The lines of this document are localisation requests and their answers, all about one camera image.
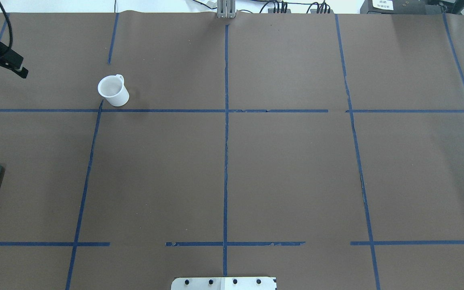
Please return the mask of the white plastic cup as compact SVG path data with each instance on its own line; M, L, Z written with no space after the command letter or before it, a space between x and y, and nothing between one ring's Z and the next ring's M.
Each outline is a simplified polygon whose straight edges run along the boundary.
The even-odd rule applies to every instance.
M99 81L97 90L99 95L113 107L124 106L130 98L121 74L104 77Z

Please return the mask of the black box device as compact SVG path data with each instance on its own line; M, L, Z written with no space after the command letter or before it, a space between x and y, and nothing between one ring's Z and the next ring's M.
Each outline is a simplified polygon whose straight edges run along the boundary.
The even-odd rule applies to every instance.
M365 0L360 14L388 15L437 15L445 13L446 7L438 0Z

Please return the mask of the aluminium frame post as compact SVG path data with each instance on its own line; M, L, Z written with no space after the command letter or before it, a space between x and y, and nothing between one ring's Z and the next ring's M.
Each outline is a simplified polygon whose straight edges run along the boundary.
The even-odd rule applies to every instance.
M237 9L235 0L217 0L217 18L236 18Z

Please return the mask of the white pedestal column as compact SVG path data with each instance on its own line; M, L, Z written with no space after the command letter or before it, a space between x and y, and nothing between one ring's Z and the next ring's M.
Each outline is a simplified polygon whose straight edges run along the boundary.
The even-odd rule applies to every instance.
M276 290L274 277L187 277L172 281L172 290Z

